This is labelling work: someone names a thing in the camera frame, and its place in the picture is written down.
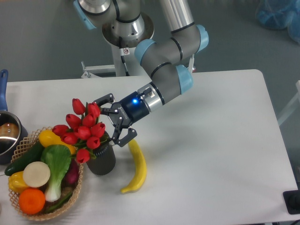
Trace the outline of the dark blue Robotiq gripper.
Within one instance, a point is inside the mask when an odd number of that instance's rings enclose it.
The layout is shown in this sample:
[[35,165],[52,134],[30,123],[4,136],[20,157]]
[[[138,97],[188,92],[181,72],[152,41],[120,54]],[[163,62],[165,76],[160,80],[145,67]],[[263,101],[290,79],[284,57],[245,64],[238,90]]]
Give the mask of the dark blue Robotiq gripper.
[[106,115],[114,126],[111,140],[124,147],[137,136],[132,125],[147,116],[150,112],[138,92],[133,92],[116,102],[112,93],[93,101],[100,107],[102,115]]

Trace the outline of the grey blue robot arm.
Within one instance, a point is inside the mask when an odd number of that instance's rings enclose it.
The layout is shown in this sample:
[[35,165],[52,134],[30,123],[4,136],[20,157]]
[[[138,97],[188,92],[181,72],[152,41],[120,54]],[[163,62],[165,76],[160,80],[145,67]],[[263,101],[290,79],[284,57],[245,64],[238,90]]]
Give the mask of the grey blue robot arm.
[[171,31],[161,44],[153,40],[153,22],[138,0],[76,0],[73,5],[88,29],[102,30],[112,50],[112,66],[85,67],[85,73],[112,69],[117,76],[150,78],[150,83],[120,101],[112,94],[96,100],[98,106],[111,104],[102,113],[114,126],[110,144],[122,147],[136,137],[135,122],[193,86],[194,55],[208,45],[208,33],[194,23],[185,0],[160,2]]

